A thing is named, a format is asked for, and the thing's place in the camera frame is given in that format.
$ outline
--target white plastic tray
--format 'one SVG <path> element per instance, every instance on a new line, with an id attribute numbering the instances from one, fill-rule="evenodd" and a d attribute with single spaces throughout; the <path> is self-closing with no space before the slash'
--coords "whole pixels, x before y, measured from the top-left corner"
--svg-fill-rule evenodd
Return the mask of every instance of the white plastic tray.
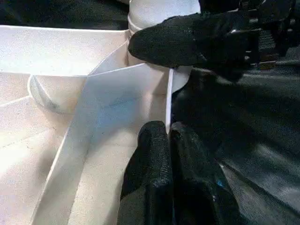
<path id="1" fill-rule="evenodd" d="M 168 130 L 191 68 L 128 59 L 128 30 L 0 32 L 0 81 L 12 88 L 0 105 L 0 224 L 115 224 L 137 134 L 150 120 Z"/>

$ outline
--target white plastic part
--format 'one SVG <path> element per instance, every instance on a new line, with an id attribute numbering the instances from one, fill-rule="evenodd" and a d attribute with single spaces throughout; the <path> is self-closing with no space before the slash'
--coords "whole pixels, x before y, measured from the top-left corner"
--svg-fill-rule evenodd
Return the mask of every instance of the white plastic part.
<path id="1" fill-rule="evenodd" d="M 30 222 L 71 119 L 61 117 L 43 113 L 29 96 L 0 106 L 0 224 Z"/>
<path id="2" fill-rule="evenodd" d="M 140 64 L 87 78 L 33 225 L 115 223 L 122 173 L 140 128 L 150 120 L 170 123 L 168 76 L 167 69 Z"/>
<path id="3" fill-rule="evenodd" d="M 9 82 L 22 83 L 0 105 L 1 218 L 8 225 L 27 225 L 30 216 L 33 225 L 114 224 L 138 131 L 150 120 L 168 131 L 172 91 L 185 80 L 173 89 L 173 70 L 129 66 L 129 31 L 0 32 L 0 71 L 25 74 L 0 79 L 12 89 Z"/>
<path id="4" fill-rule="evenodd" d="M 199 0 L 131 0 L 129 29 L 135 33 L 177 15 L 200 13 Z"/>
<path id="5" fill-rule="evenodd" d="M 0 72 L 88 75 L 128 31 L 0 26 Z"/>
<path id="6" fill-rule="evenodd" d="M 27 96 L 29 74 L 11 74 L 0 72 L 0 106 Z"/>

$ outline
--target gloved hand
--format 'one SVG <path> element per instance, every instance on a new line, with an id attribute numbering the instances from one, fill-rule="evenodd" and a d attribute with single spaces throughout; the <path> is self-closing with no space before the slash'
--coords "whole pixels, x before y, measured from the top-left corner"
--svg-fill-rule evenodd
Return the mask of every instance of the gloved hand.
<path id="1" fill-rule="evenodd" d="M 165 67 L 196 66 L 236 81 L 247 67 L 250 30 L 247 11 L 176 16 L 135 33 L 128 50 L 136 58 Z"/>

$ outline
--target gloved finger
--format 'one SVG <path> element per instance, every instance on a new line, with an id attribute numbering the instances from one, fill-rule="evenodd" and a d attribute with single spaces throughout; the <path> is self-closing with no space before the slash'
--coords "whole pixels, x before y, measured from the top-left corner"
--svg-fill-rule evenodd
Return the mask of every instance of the gloved finger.
<path id="1" fill-rule="evenodd" d="M 225 63 L 244 58 L 248 47 L 247 12 L 176 16 L 135 33 L 128 50 L 136 58 L 177 67 Z"/>

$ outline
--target black fabric surface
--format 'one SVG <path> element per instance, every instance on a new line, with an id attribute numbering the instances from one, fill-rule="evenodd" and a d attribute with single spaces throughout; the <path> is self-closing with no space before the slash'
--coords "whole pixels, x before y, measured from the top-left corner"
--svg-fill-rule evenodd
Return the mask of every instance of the black fabric surface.
<path id="1" fill-rule="evenodd" d="M 0 24 L 126 30 L 128 12 L 115 0 L 3 0 Z"/>
<path id="2" fill-rule="evenodd" d="M 191 127 L 222 165 L 250 224 L 300 224 L 299 90 L 299 70 L 279 67 L 238 83 L 193 71 L 173 94 L 173 121 Z"/>
<path id="3" fill-rule="evenodd" d="M 170 132 L 178 225 L 242 224 L 225 175 L 199 136 L 180 122 Z"/>

